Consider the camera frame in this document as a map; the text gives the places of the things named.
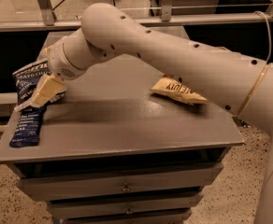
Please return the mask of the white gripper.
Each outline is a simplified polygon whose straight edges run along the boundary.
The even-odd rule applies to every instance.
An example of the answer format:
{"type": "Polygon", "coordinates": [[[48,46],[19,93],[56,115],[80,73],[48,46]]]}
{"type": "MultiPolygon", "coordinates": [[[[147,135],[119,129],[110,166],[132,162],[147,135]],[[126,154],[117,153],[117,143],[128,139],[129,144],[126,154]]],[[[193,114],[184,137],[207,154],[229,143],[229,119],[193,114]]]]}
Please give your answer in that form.
{"type": "Polygon", "coordinates": [[[32,107],[41,107],[47,102],[54,102],[66,90],[64,79],[74,80],[84,74],[75,67],[65,55],[66,37],[50,47],[48,67],[54,75],[43,75],[37,83],[31,97],[32,107]]]}

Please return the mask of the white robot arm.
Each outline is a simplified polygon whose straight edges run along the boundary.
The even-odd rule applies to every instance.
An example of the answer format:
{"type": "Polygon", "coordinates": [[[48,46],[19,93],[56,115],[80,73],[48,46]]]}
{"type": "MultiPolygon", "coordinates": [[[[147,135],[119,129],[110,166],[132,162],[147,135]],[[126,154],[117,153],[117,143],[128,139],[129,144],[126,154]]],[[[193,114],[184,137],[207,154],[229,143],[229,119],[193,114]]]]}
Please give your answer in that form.
{"type": "Polygon", "coordinates": [[[239,119],[268,133],[271,149],[254,224],[273,224],[273,63],[164,34],[106,3],[85,9],[80,28],[55,43],[50,76],[32,96],[39,107],[97,63],[120,54],[137,57],[239,119]]]}

